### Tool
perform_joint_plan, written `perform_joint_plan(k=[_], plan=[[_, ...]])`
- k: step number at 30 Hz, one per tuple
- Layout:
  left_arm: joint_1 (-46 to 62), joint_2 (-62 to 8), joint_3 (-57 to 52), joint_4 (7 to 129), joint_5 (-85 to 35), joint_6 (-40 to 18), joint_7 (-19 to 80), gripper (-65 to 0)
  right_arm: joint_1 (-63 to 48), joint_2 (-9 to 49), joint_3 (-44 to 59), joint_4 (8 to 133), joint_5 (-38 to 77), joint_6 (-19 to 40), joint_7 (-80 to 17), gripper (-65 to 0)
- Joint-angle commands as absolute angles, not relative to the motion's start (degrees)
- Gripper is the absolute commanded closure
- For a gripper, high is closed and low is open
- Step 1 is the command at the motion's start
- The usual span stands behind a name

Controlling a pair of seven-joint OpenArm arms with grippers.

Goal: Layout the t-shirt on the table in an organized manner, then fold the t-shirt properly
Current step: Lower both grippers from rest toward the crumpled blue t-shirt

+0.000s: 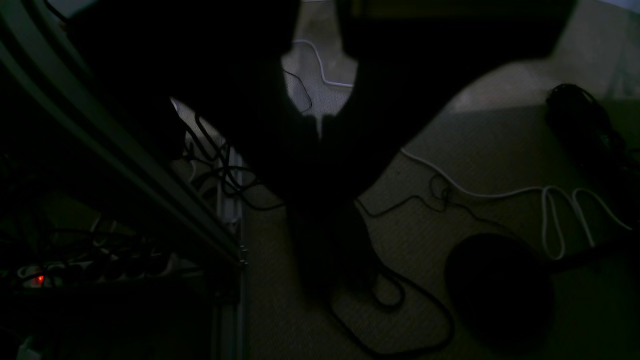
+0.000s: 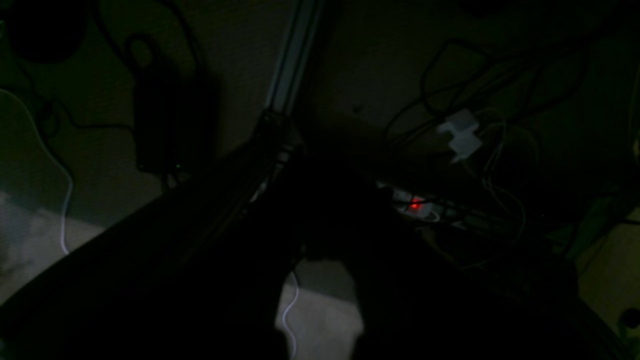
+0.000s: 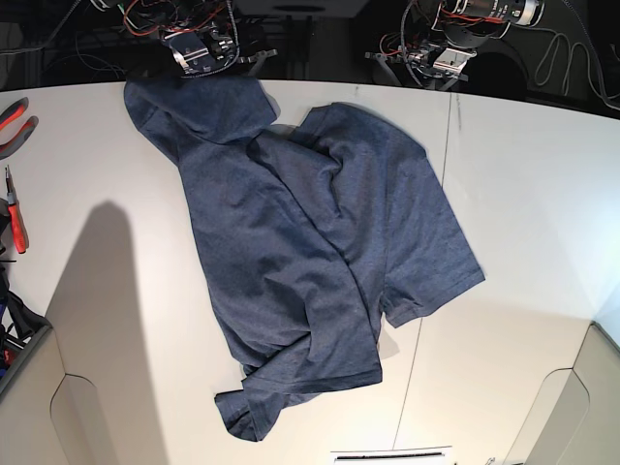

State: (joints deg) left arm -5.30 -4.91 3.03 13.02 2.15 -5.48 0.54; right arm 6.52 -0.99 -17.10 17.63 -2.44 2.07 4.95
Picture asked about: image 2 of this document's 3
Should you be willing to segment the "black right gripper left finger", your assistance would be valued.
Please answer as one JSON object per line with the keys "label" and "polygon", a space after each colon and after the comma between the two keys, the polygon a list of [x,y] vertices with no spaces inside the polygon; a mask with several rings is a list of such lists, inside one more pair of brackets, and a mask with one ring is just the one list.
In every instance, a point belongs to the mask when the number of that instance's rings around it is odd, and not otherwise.
{"label": "black right gripper left finger", "polygon": [[257,195],[293,129],[256,132],[58,260],[1,306],[3,360],[286,360],[275,318],[296,251]]}

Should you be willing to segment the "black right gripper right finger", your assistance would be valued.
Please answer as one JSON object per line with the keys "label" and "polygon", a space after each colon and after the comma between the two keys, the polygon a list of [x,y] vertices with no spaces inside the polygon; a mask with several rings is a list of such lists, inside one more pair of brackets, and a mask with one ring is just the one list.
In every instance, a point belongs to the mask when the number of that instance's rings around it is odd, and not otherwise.
{"label": "black right gripper right finger", "polygon": [[578,296],[556,256],[509,249],[464,269],[421,237],[390,196],[338,158],[300,160],[322,235],[308,257],[354,280],[365,325],[357,360],[624,360],[617,335]]}

